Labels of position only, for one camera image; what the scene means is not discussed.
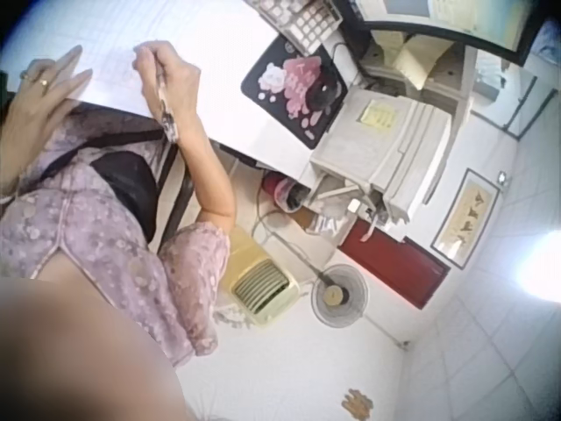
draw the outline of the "woman's right hand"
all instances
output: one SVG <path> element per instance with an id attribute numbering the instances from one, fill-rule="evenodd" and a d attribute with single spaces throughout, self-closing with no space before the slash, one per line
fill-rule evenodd
<path id="1" fill-rule="evenodd" d="M 142 95 L 150 112 L 161 122 L 162 107 L 158 96 L 159 66 L 166 81 L 167 103 L 181 132 L 200 122 L 196 113 L 201 70 L 184 61 L 168 41 L 148 41 L 134 48 L 137 54 L 132 63 L 142 79 Z"/>

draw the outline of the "red cabinet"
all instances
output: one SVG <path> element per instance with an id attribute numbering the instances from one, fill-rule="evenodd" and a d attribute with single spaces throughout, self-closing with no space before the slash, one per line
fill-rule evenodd
<path id="1" fill-rule="evenodd" d="M 339 250 L 422 309 L 450 268 L 410 239 L 399 243 L 380 230 L 360 242 L 367 231 L 368 223 L 358 220 Z"/>

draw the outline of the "white printer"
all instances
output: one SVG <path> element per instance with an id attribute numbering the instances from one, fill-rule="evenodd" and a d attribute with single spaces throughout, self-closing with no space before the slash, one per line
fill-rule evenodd
<path id="1" fill-rule="evenodd" d="M 344 180 L 341 193 L 355 189 L 363 203 L 402 225 L 426 197 L 450 134 L 445 111 L 355 87 L 311 161 Z"/>

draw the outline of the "monitor screen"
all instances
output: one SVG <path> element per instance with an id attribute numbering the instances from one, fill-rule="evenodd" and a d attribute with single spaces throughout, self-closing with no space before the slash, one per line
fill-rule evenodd
<path id="1" fill-rule="evenodd" d="M 366 29 L 394 29 L 462 40 L 524 61 L 543 19 L 535 0 L 347 0 Z"/>

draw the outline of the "yellow space heater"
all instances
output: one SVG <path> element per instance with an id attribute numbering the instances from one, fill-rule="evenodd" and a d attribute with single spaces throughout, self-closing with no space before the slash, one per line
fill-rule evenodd
<path id="1" fill-rule="evenodd" d="M 240 227 L 231 231 L 230 242 L 230 259 L 220 288 L 254 324 L 268 325 L 298 300 L 298 282 Z"/>

